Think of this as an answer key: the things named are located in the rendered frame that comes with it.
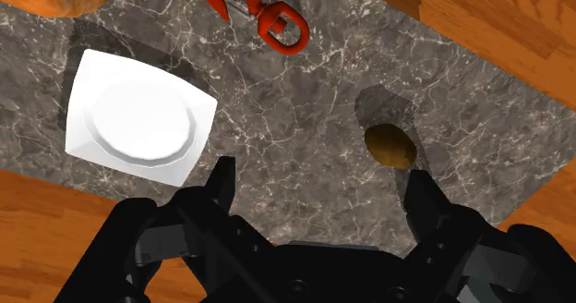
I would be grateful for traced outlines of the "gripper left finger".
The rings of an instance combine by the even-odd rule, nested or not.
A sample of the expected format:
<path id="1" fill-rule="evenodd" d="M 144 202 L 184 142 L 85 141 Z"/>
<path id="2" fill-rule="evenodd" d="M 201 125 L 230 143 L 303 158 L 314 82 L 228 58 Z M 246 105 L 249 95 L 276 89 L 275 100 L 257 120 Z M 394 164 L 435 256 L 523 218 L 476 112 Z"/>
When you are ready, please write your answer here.
<path id="1" fill-rule="evenodd" d="M 54 303 L 152 303 L 147 285 L 172 258 L 200 281 L 202 303 L 276 303 L 264 261 L 273 246 L 230 215 L 234 192 L 235 160 L 223 156 L 205 186 L 181 188 L 163 206 L 118 202 Z"/>

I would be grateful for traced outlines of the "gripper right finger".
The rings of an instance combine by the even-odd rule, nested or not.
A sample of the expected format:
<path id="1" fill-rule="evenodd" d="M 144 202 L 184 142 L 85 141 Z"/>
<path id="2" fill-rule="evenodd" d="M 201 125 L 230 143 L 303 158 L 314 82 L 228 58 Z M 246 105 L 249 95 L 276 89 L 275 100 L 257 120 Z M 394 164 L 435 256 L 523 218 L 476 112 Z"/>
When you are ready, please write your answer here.
<path id="1" fill-rule="evenodd" d="M 546 230 L 500 231 L 450 202 L 426 170 L 411 171 L 402 204 L 425 303 L 453 303 L 464 288 L 478 303 L 576 303 L 576 261 Z"/>

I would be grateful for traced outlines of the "brown potato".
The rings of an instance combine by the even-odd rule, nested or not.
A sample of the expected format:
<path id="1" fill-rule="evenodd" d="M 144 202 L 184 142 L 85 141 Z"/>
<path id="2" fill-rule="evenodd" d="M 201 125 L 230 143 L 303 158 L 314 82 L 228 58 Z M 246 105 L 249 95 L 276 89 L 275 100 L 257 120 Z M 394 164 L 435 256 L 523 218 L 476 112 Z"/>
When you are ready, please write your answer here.
<path id="1" fill-rule="evenodd" d="M 417 157 L 413 141 L 393 124 L 379 124 L 367 128 L 365 144 L 374 159 L 385 166 L 407 169 Z"/>

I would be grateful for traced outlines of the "white square plate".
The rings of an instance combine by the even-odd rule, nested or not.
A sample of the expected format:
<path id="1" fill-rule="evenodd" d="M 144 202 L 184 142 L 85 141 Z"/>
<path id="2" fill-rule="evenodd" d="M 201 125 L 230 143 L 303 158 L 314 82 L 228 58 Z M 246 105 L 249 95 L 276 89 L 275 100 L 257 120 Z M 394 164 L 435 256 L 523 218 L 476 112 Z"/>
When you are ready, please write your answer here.
<path id="1" fill-rule="evenodd" d="M 207 143 L 217 101 L 160 68 L 83 52 L 66 116 L 66 153 L 180 187 Z"/>

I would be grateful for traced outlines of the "red can opener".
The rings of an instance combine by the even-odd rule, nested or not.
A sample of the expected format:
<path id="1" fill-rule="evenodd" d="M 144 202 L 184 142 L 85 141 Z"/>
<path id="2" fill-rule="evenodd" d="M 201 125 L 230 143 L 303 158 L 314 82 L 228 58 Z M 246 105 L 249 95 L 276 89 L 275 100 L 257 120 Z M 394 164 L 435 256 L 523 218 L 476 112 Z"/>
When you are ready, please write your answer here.
<path id="1" fill-rule="evenodd" d="M 225 0 L 206 0 L 208 4 L 222 17 L 228 21 L 229 11 Z M 283 55 L 296 55 L 308 44 L 310 29 L 306 20 L 283 1 L 266 4 L 262 0 L 246 0 L 247 14 L 254 18 L 258 24 L 258 35 L 271 48 Z M 285 15 L 300 30 L 299 39 L 294 44 L 280 42 L 272 33 L 281 34 L 287 25 L 287 21 L 282 18 Z"/>

